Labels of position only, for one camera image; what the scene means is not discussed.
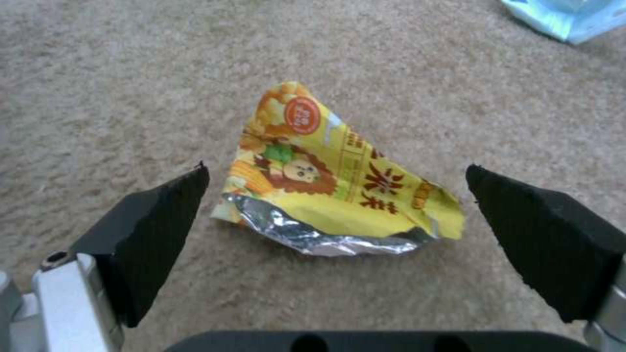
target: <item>silver metal part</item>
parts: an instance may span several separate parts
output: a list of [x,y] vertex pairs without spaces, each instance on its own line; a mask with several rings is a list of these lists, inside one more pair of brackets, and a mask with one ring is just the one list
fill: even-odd
[[49,352],[119,350],[121,330],[110,307],[102,306],[108,300],[98,297],[104,290],[95,268],[91,256],[80,254],[33,276]]
[[303,254],[314,256],[401,254],[435,240],[417,227],[399,236],[382,238],[329,235],[290,217],[280,208],[263,200],[239,194],[223,194],[223,197],[237,207],[251,228]]
[[22,295],[0,271],[0,352],[121,349],[124,335],[93,257],[51,254],[33,288]]
[[626,351],[626,256],[607,297],[584,331],[587,343],[601,352]]

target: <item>screw hole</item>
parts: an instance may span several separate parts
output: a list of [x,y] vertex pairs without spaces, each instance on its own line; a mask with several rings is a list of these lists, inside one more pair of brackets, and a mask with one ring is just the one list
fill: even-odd
[[68,255],[67,252],[56,252],[56,253],[52,253],[48,256],[48,262],[50,263],[54,263],[54,262],[58,262],[61,259],[65,258]]
[[444,335],[434,340],[434,352],[471,352],[470,347],[459,337]]
[[294,341],[291,345],[291,352],[328,352],[328,346],[321,337],[307,334]]

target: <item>cartoon lion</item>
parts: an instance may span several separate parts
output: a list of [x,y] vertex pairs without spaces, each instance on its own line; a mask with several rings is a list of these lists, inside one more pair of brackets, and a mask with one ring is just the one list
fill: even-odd
[[255,155],[255,164],[275,189],[332,195],[337,180],[315,155],[295,145],[274,142]]

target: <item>yellow wrapper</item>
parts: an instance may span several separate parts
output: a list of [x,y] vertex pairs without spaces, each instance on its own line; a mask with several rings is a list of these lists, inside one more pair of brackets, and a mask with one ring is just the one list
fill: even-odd
[[463,230],[450,192],[389,161],[297,82],[262,97],[223,193],[213,217],[255,228],[226,195],[263,200],[327,235],[389,237],[422,229],[433,238],[459,239]]

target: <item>bolt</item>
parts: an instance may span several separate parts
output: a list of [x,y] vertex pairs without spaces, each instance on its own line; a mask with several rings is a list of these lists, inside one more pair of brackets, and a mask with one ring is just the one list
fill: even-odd
[[41,271],[48,271],[55,269],[63,264],[71,262],[76,259],[76,254],[65,251],[58,251],[51,253],[43,261],[41,261]]

